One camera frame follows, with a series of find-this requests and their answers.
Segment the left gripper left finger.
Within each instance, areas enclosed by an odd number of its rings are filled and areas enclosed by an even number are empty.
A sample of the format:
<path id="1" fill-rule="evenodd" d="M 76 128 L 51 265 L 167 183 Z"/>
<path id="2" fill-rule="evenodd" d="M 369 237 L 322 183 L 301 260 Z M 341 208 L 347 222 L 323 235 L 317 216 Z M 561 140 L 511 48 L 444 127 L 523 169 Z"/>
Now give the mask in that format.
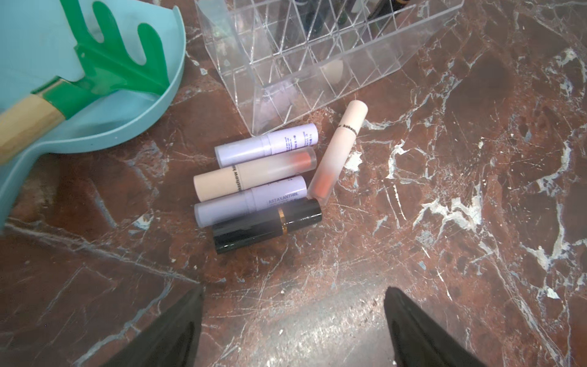
<path id="1" fill-rule="evenodd" d="M 192 366 L 202 330 L 203 288 L 189 290 L 105 366 Z"/>

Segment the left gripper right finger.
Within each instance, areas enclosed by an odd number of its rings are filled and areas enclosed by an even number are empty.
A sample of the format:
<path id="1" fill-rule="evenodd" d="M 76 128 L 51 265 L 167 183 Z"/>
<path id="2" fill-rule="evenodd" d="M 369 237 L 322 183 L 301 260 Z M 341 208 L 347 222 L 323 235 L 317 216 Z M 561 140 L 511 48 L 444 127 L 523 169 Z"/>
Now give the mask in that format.
<path id="1" fill-rule="evenodd" d="M 385 316 L 398 366 L 483 366 L 401 289 L 388 287 Z"/>

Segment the black lipstick tube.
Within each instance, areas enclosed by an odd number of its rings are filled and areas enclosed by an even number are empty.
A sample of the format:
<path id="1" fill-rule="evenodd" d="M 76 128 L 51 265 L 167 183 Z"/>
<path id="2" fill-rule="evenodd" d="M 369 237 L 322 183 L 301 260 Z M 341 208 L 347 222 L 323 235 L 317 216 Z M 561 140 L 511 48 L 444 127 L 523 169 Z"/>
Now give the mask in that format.
<path id="1" fill-rule="evenodd" d="M 313 226 L 323 218 L 318 200 L 300 199 L 212 226 L 217 254 L 231 252 Z"/>

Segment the rose gold lipstick tube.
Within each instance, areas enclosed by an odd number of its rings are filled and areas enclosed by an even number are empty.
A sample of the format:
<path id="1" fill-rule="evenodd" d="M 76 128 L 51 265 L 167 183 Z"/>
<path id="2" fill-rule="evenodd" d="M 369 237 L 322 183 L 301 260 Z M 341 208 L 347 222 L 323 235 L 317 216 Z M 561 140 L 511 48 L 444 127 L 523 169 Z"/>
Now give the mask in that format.
<path id="1" fill-rule="evenodd" d="M 364 102 L 351 101 L 328 144 L 308 188 L 308 197 L 317 200 L 321 206 L 327 204 L 339 180 L 367 112 Z"/>

